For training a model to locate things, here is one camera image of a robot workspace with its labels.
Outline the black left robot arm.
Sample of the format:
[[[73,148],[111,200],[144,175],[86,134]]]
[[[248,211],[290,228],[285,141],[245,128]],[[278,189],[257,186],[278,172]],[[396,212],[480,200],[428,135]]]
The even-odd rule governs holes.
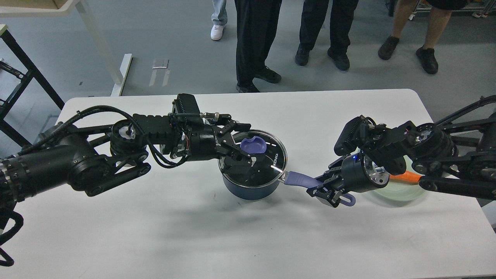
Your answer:
[[[107,105],[79,111],[1,160],[1,243],[23,226],[17,203],[63,184],[96,196],[148,173],[149,155],[166,169],[221,159],[222,173],[245,174],[262,152],[236,144],[232,132],[249,130],[229,114],[200,112],[191,94],[179,94],[167,116],[130,115]]]

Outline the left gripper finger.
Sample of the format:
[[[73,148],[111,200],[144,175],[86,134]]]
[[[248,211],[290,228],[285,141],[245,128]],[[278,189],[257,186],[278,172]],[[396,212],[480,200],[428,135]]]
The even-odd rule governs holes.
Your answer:
[[[242,123],[233,120],[231,116],[222,116],[222,136],[231,132],[248,132],[251,129],[251,124]]]
[[[243,155],[240,152],[234,152],[232,155],[223,157],[223,174],[244,175],[252,169],[256,162],[256,157],[250,154]]]

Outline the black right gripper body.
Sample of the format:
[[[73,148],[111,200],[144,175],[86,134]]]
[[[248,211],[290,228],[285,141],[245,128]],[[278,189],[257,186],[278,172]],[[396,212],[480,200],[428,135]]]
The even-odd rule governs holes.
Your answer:
[[[335,189],[341,189],[344,193],[373,191],[386,187],[389,182],[389,173],[364,153],[340,157],[328,166],[324,176],[327,179],[336,178]]]

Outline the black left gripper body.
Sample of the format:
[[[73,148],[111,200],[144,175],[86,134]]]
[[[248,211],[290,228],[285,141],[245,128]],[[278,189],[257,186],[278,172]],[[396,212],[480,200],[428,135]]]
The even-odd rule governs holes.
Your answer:
[[[232,157],[237,152],[237,146],[231,135],[237,122],[228,119],[221,121],[221,125],[224,127],[204,124],[202,119],[188,120],[189,161]]]

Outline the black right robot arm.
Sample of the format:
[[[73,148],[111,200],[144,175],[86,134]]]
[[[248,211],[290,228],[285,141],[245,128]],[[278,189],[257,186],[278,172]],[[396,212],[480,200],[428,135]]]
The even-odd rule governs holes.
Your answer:
[[[404,157],[421,175],[419,186],[433,192],[495,200],[495,115],[486,119],[453,121],[487,104],[482,97],[435,122],[415,126],[407,121],[388,128],[364,116],[353,118],[341,132],[334,152],[339,159],[317,177],[307,193],[336,208],[352,206],[352,192],[383,188],[390,175],[406,171]]]

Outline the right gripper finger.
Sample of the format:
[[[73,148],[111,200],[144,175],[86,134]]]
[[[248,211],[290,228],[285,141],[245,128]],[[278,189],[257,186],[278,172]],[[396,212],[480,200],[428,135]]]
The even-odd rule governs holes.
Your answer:
[[[324,205],[329,205],[333,208],[337,208],[340,205],[340,196],[342,194],[343,192],[341,190],[336,191],[332,188],[319,188],[315,190],[315,197]]]
[[[327,175],[321,175],[315,179],[310,181],[310,187],[306,190],[306,192],[310,196],[330,196],[330,190],[326,188],[326,181],[329,180],[330,177]]]

